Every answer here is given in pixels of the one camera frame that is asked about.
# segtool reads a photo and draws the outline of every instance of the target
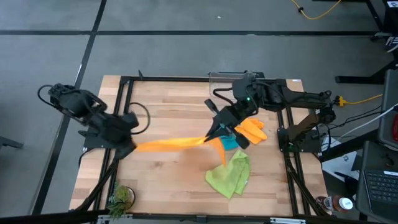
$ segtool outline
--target bottle cap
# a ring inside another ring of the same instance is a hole
[[[354,206],[353,202],[348,198],[340,198],[338,204],[340,205],[341,208],[345,210],[350,210]]]

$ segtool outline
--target yellow cable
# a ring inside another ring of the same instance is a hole
[[[382,96],[383,94],[380,94],[380,95],[377,95],[377,96],[373,96],[373,97],[370,97],[369,99],[366,99],[366,100],[361,100],[361,101],[357,101],[357,102],[344,102],[344,104],[349,104],[349,105],[357,105],[357,104],[360,104],[360,103],[365,103],[365,102],[367,102],[367,101],[369,101],[369,100],[373,100],[373,99],[376,99],[377,97],[380,97],[380,96]]]
[[[297,4],[297,2],[295,0],[291,0],[296,6],[297,9],[300,9],[301,7],[299,6],[299,4]],[[334,9],[339,3],[341,2],[341,0],[339,0],[338,2],[336,2],[336,4],[334,4],[329,10],[327,10],[326,12],[324,12],[322,15],[317,16],[317,17],[309,17],[306,15],[306,13],[304,12],[304,9],[302,9],[300,12],[303,14],[304,17],[306,17],[307,19],[310,20],[315,20],[315,19],[319,19],[321,17],[323,17],[324,15],[328,14],[332,9]]]

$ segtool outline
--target white cable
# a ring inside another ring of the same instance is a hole
[[[362,128],[362,127],[364,127],[364,126],[366,126],[366,125],[372,123],[373,121],[375,121],[375,120],[381,118],[382,116],[386,115],[388,112],[392,111],[392,110],[394,109],[394,107],[396,107],[396,106],[398,106],[398,103],[397,103],[396,105],[394,105],[393,107],[391,107],[390,109],[386,110],[384,113],[382,113],[382,114],[380,114],[379,116],[373,118],[372,120],[370,120],[370,121],[368,121],[368,122],[366,122],[366,123],[364,123],[364,124],[362,124],[362,125],[360,125],[360,126],[354,128],[354,129],[352,129],[351,131],[348,131],[347,133],[345,133],[344,135],[338,137],[335,141],[333,141],[333,142],[330,143],[330,144],[332,145],[332,144],[335,143],[337,140],[341,139],[342,137],[346,136],[347,134],[352,133],[353,131],[355,131],[355,130],[357,130],[357,129],[359,129],[359,128]]]

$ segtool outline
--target laptop keyboard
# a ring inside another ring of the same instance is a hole
[[[364,172],[371,200],[398,204],[398,173],[382,170]]]

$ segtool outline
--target blue cloth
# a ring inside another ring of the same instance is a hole
[[[237,147],[239,147],[239,145],[237,144],[237,142],[235,140],[234,135],[221,136],[220,140],[223,143],[225,151],[229,151],[229,150],[236,149]]]

